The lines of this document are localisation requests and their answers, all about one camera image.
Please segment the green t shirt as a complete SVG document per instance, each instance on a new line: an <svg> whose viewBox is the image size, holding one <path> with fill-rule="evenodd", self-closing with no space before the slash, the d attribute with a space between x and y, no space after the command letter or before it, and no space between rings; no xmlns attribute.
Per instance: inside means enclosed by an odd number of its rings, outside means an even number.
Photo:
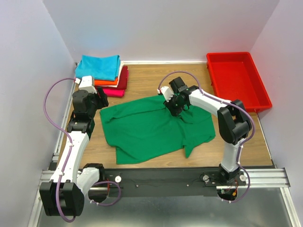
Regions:
<svg viewBox="0 0 303 227"><path fill-rule="evenodd" d="M190 106L172 116L161 96L151 96L102 109L100 119L108 145L116 149L116 163L138 164L216 137L209 112Z"/></svg>

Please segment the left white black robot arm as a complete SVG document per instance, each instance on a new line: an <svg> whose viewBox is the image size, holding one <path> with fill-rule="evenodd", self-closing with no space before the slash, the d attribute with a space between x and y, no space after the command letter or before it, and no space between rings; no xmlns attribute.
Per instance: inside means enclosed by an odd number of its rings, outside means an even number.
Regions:
<svg viewBox="0 0 303 227"><path fill-rule="evenodd" d="M102 164L90 163L81 173L78 170L94 130L96 111L108 106L107 95L100 87L79 88L72 95L72 105L60 162L50 180L41 183L39 189L47 216L79 216L90 188L99 187L105 181Z"/></svg>

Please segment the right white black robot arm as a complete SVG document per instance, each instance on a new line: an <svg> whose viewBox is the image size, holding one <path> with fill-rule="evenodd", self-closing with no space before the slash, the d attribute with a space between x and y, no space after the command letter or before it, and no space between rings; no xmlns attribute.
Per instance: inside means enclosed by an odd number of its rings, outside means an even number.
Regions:
<svg viewBox="0 0 303 227"><path fill-rule="evenodd" d="M173 116L180 115L186 106L194 106L217 117L219 133L224 140L218 181L223 185L233 182L240 172L243 145L253 127L242 101L224 100L198 86L188 87L181 77L173 79L169 86L158 88L158 94L164 96L164 105Z"/></svg>

